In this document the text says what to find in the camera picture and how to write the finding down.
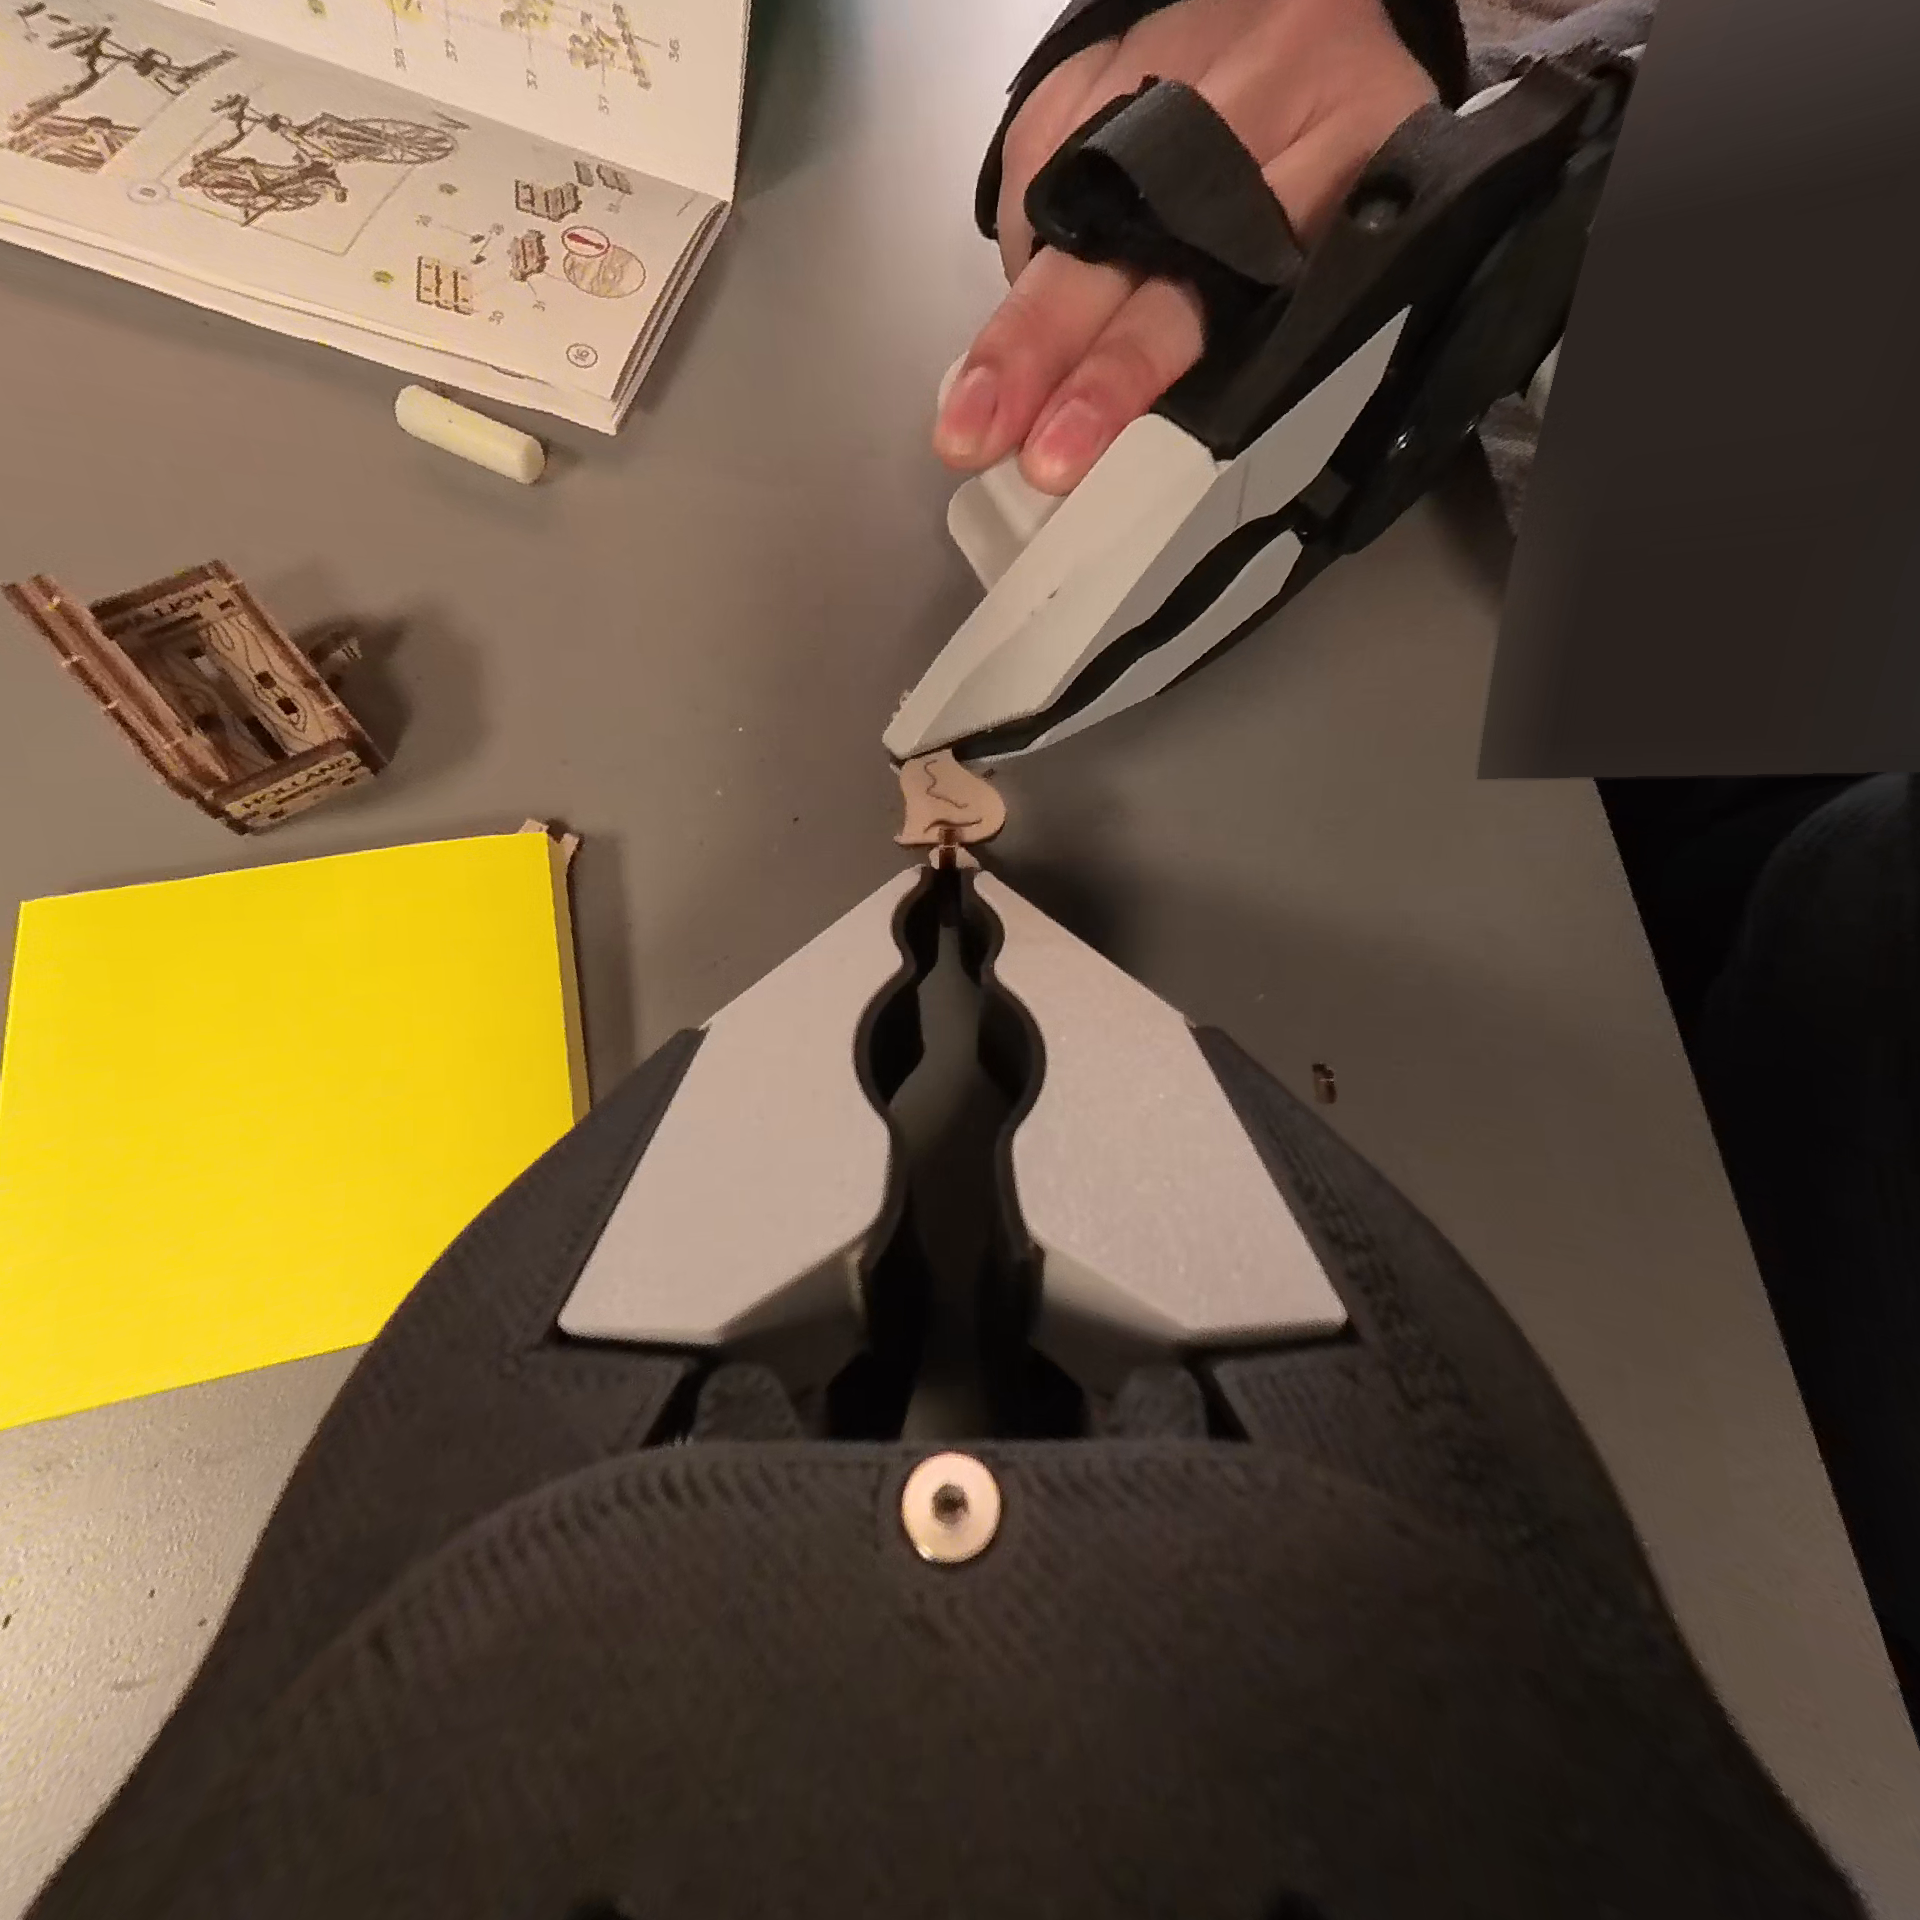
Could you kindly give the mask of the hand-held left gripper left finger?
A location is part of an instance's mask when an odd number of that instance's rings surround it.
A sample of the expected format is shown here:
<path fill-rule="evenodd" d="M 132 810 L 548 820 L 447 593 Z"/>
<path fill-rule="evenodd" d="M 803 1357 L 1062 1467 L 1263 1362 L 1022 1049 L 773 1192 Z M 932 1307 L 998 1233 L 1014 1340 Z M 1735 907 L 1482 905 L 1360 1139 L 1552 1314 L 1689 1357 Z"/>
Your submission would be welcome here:
<path fill-rule="evenodd" d="M 941 882 L 880 882 L 697 1030 L 563 1338 L 767 1362 L 828 1434 L 901 1427 L 922 1275 L 892 1096 L 922 1059 Z"/>

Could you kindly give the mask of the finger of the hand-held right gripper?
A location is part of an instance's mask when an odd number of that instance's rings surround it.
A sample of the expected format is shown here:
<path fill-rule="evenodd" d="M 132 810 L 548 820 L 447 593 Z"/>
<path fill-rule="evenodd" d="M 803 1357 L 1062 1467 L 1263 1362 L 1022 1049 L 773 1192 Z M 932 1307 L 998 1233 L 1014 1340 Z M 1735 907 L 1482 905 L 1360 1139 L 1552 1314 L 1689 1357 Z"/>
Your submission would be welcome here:
<path fill-rule="evenodd" d="M 1139 705 L 1322 567 L 1291 521 L 1239 521 L 1186 573 L 1170 552 L 1132 567 L 1119 552 L 1036 531 L 988 586 L 984 760 L 1022 758 Z"/>
<path fill-rule="evenodd" d="M 880 748 L 1021 758 L 1162 693 L 1229 635 L 1227 614 L 1263 612 L 1298 559 L 1284 508 L 1384 387 L 1403 315 L 1229 458 L 1132 417 L 945 637 Z"/>

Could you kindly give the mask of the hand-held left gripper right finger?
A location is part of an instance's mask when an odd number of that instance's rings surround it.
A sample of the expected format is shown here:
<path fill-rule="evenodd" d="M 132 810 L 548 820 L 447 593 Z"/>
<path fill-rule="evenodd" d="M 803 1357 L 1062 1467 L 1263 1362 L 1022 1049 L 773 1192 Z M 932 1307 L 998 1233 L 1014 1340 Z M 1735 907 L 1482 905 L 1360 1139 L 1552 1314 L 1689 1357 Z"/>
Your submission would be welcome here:
<path fill-rule="evenodd" d="M 1200 1030 L 984 866 L 956 907 L 1006 1096 L 976 1332 L 998 1423 L 1085 1434 L 1139 1370 L 1345 1338 Z"/>

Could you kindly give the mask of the small wooden figure piece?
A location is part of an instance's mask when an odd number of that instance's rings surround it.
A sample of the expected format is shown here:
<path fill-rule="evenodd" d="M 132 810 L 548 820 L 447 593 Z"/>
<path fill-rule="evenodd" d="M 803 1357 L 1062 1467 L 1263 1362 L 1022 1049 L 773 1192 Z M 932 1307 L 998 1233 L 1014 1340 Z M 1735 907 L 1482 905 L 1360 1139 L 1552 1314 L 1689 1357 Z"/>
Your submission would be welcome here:
<path fill-rule="evenodd" d="M 945 857 L 1000 837 L 1006 800 L 990 774 L 964 766 L 956 753 L 920 753 L 894 766 L 901 774 L 901 848 Z"/>

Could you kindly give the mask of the small wooden crate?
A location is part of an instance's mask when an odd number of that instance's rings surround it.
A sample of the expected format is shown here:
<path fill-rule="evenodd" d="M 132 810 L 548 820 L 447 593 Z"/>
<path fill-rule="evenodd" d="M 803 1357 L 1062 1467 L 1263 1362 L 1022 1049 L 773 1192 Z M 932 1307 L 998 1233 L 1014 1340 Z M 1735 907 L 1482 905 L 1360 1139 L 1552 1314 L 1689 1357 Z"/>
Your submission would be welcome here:
<path fill-rule="evenodd" d="M 386 766 L 341 697 L 356 641 L 305 652 L 222 559 L 102 600 L 32 573 L 6 600 L 152 774 L 224 833 L 269 833 Z"/>

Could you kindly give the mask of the person's right forearm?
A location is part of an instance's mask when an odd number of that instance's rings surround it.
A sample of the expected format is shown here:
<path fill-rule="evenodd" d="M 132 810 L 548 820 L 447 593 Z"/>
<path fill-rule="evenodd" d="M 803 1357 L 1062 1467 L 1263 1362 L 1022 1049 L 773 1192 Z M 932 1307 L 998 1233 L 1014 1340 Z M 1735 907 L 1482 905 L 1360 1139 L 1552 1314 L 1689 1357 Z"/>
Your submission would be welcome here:
<path fill-rule="evenodd" d="M 1652 0 L 1398 0 L 1387 17 L 1434 83 L 1434 98 L 1403 120 L 1434 124 L 1528 62 L 1568 62 L 1599 83 L 1587 130 L 1616 132 L 1652 13 Z"/>

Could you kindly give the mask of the person's right hand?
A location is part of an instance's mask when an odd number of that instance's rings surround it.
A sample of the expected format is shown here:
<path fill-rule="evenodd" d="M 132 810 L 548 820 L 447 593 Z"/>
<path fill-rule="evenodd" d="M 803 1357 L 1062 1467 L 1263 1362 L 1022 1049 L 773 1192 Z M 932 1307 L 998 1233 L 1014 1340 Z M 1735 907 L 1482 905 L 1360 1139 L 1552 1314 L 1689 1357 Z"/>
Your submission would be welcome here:
<path fill-rule="evenodd" d="M 932 451 L 956 473 L 1021 458 L 1065 496 L 1205 355 L 1180 279 L 1036 246 L 1022 193 L 1050 153 L 1139 83 L 1186 83 L 1236 130 L 1297 240 L 1315 240 L 1377 145 L 1437 101 L 1387 5 L 1189 0 L 1062 60 L 998 136 L 990 236 L 1006 296 L 956 364 Z"/>

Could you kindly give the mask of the small flat wooden part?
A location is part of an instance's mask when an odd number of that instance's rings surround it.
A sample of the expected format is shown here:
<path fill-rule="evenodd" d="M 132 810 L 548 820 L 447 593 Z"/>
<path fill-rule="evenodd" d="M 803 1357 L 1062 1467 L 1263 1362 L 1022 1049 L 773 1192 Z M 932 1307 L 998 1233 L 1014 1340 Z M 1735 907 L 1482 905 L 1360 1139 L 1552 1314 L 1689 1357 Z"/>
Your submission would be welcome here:
<path fill-rule="evenodd" d="M 535 1019 L 553 1039 L 553 1076 L 563 1076 L 568 1114 L 592 1107 L 587 1070 L 587 1024 L 584 1024 L 584 976 L 578 976 L 578 933 L 573 933 L 573 854 L 578 837 L 556 820 L 530 817 L 517 825 L 530 848 L 508 857 L 515 866 L 515 984 L 531 997 Z"/>

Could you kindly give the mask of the yellow sticky note pad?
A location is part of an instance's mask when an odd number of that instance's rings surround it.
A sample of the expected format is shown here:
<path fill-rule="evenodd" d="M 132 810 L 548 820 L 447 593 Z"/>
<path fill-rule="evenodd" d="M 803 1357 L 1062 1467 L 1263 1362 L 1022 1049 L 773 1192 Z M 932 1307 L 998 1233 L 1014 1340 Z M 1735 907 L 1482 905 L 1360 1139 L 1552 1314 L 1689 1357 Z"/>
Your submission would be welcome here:
<path fill-rule="evenodd" d="M 363 1346 L 568 1124 L 517 833 L 46 896 L 0 1089 L 0 1423 Z"/>

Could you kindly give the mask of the pale wax stick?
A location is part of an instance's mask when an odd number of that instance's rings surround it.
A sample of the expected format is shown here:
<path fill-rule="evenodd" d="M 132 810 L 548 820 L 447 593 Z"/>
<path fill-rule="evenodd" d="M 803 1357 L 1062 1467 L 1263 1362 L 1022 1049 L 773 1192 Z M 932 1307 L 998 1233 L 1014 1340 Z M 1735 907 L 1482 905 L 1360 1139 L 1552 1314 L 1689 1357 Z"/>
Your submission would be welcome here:
<path fill-rule="evenodd" d="M 401 387 L 393 428 L 416 447 L 432 447 L 517 488 L 531 488 L 548 473 L 548 447 L 535 436 L 429 387 Z"/>

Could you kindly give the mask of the instruction booklet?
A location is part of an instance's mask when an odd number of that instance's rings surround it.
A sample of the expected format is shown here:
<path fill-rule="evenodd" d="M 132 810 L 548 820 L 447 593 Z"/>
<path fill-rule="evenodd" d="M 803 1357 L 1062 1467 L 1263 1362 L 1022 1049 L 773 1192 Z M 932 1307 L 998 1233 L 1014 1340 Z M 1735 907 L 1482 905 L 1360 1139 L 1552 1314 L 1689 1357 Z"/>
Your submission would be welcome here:
<path fill-rule="evenodd" d="M 8 0 L 6 245 L 619 432 L 733 198 L 744 0 Z"/>

